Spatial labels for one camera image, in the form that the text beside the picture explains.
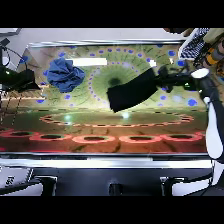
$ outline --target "blue cloth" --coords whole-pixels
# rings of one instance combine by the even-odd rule
[[[80,68],[74,67],[72,60],[64,58],[52,61],[47,74],[48,82],[59,88],[61,93],[71,92],[83,82],[84,78],[85,73]]]

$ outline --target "folded black fabric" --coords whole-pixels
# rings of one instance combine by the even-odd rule
[[[109,88],[107,95],[110,108],[116,113],[134,107],[147,100],[157,90],[155,73],[150,68],[124,85]]]

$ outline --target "crumpled blue cloth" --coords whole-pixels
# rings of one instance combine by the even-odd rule
[[[72,60],[65,60],[64,58],[52,61],[47,74],[48,82],[59,88],[61,93],[71,92],[83,82],[84,78],[84,71],[74,67]]]

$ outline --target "black and white patterned clothing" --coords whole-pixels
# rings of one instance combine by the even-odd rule
[[[205,45],[203,37],[207,34],[210,28],[198,28],[193,34],[191,41],[183,47],[180,52],[180,59],[194,59],[198,56],[200,50]]]

